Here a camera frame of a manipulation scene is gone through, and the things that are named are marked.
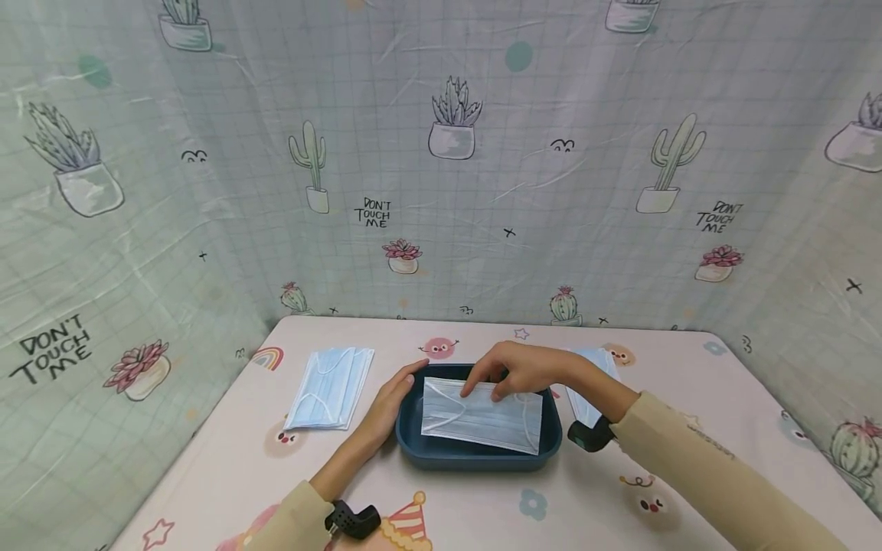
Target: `table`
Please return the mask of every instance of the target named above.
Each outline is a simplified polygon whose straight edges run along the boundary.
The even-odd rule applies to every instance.
[[[448,351],[432,352],[433,339]],[[311,352],[376,350],[352,428],[400,366],[429,355],[474,362],[504,339],[559,348],[604,346],[622,381],[650,390],[771,480],[850,549],[875,549],[872,515],[735,355],[711,333],[290,316],[282,319],[189,446],[117,539],[113,551],[233,551],[346,438],[343,431],[281,432]],[[566,428],[572,407],[562,387]],[[644,511],[641,499],[667,512]],[[371,460],[345,495],[374,504],[381,530],[367,551],[467,549],[731,549],[679,495],[614,443],[588,454],[564,439],[537,473],[427,473],[394,446]]]

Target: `beige sleeve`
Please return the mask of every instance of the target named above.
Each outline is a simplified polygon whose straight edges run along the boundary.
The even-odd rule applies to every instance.
[[[249,543],[246,551],[322,551],[331,534],[325,518],[333,512],[306,480],[291,490],[279,508]]]
[[[848,551],[821,523],[680,413],[642,392],[619,446],[674,488],[739,551]]]

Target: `wrist-mounted device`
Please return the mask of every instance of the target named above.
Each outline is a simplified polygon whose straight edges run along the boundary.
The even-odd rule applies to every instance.
[[[616,439],[616,435],[609,428],[609,419],[604,416],[594,424],[594,428],[575,421],[566,431],[566,437],[582,450],[592,453],[602,450],[610,441]]]
[[[332,536],[342,532],[354,540],[364,540],[380,527],[380,514],[373,505],[357,515],[343,500],[337,500],[332,505],[333,513],[325,518],[325,529]]]

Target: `plastic tray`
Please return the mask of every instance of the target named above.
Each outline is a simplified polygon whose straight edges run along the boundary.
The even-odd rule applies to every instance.
[[[425,471],[538,471],[557,453],[563,439],[560,417],[551,391],[537,392],[542,396],[542,432],[539,455],[503,450],[478,443],[448,438],[423,436],[422,384],[427,376],[465,381],[474,364],[432,364],[415,374],[414,386],[401,403],[395,435],[405,457]]]

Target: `surgical mask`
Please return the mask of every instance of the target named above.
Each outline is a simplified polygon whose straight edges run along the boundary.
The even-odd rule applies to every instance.
[[[587,358],[604,373],[617,381],[622,380],[618,378],[616,364],[613,362],[612,355],[607,350],[603,348],[588,348],[585,350],[573,350],[573,352]],[[588,428],[594,428],[594,425],[596,425],[597,421],[601,418],[601,413],[573,389],[567,387],[566,393],[570,397],[570,404],[572,405],[572,412],[576,416],[576,421],[579,421]]]
[[[478,383],[468,398],[462,398],[464,383],[425,378],[420,434],[539,455],[541,396],[512,394],[494,403],[490,394],[496,385]]]
[[[312,353],[284,429],[348,429],[373,357],[370,348]]]

